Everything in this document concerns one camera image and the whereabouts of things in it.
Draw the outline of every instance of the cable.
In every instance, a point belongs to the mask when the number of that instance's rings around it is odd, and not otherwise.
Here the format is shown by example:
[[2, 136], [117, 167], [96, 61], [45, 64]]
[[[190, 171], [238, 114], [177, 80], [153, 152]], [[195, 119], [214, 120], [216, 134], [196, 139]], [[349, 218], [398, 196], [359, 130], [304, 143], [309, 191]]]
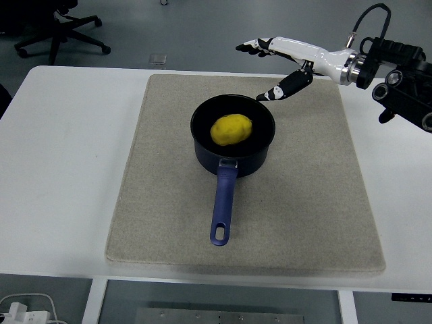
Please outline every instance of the cable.
[[48, 321], [48, 323], [61, 323], [61, 324], [67, 324], [65, 321], [59, 321], [59, 319], [57, 318], [57, 313], [55, 312], [55, 307], [54, 307], [54, 302], [53, 299], [50, 297], [50, 295], [47, 294], [41, 294], [38, 292], [30, 292], [27, 294], [12, 294], [12, 295], [7, 295], [6, 297], [3, 297], [0, 300], [0, 304], [7, 298], [11, 298], [11, 297], [20, 297], [20, 296], [43, 296], [43, 297], [47, 297], [49, 299], [49, 301], [51, 302], [51, 307], [53, 308], [53, 315], [54, 315], [54, 320], [52, 321]]
[[359, 17], [359, 19], [357, 20], [357, 23], [355, 24], [354, 28], [352, 29], [353, 32], [357, 31], [358, 26], [360, 25], [360, 23], [362, 22], [363, 18], [371, 11], [374, 10], [375, 8], [381, 8], [384, 9], [387, 12], [387, 17], [385, 18], [384, 21], [384, 25], [383, 25], [383, 30], [381, 31], [381, 36], [379, 38], [384, 38], [385, 33], [387, 32], [387, 29], [389, 27], [390, 24], [390, 18], [392, 17], [392, 12], [390, 11], [390, 8], [388, 6], [386, 6], [384, 3], [377, 3], [376, 5], [372, 5], [369, 8], [367, 8], [362, 15]]

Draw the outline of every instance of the white robotic hand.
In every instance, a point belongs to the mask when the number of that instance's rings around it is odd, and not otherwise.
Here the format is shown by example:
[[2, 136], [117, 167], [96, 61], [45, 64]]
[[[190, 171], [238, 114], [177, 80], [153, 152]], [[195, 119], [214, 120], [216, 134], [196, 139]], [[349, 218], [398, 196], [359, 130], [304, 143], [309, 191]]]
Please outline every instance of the white robotic hand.
[[279, 55], [296, 62], [300, 69], [283, 79], [277, 86], [260, 94], [258, 101], [282, 100], [302, 90], [313, 80], [313, 74], [329, 76], [337, 84], [356, 81], [363, 56], [352, 49], [329, 52], [318, 46], [284, 37], [258, 38], [236, 47], [259, 57]]

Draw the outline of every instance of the felt mat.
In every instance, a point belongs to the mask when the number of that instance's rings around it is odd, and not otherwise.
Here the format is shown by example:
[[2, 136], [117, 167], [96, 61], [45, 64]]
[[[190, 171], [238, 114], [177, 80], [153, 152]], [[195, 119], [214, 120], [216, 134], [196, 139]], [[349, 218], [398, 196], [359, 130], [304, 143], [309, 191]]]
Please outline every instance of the felt mat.
[[227, 245], [210, 243], [217, 176], [195, 157], [190, 118], [211, 97], [255, 98], [279, 81], [151, 76], [107, 240], [109, 261], [261, 275], [385, 269], [338, 86], [330, 80], [264, 103], [276, 123], [267, 159], [236, 182]]

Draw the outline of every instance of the black saucepan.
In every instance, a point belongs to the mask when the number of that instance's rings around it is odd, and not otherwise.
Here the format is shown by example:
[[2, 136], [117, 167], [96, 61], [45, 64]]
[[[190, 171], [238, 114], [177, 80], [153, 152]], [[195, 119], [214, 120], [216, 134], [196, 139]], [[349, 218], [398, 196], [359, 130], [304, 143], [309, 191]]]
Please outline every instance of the black saucepan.
[[[238, 144], [215, 144], [210, 135], [211, 126], [220, 117], [235, 113], [245, 115], [252, 121], [251, 135]], [[214, 245], [223, 246], [230, 238], [236, 178], [250, 175], [264, 163], [275, 135], [275, 120], [270, 111], [255, 99], [238, 94], [223, 94], [208, 99], [196, 109], [190, 121], [190, 129], [198, 161], [206, 170], [217, 175], [210, 241]], [[218, 229], [223, 229], [222, 239], [216, 237]]]

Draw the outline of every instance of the blue handle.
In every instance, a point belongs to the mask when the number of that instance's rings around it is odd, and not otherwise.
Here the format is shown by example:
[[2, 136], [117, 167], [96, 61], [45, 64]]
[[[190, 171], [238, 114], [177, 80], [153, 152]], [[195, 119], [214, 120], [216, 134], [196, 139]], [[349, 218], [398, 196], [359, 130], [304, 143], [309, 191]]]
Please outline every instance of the blue handle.
[[[237, 174], [238, 169], [234, 166], [220, 165], [217, 168], [215, 208], [213, 209], [210, 231], [210, 241], [217, 246], [227, 244], [230, 238], [232, 203]], [[223, 238], [221, 240], [216, 238], [218, 228], [223, 230]]]

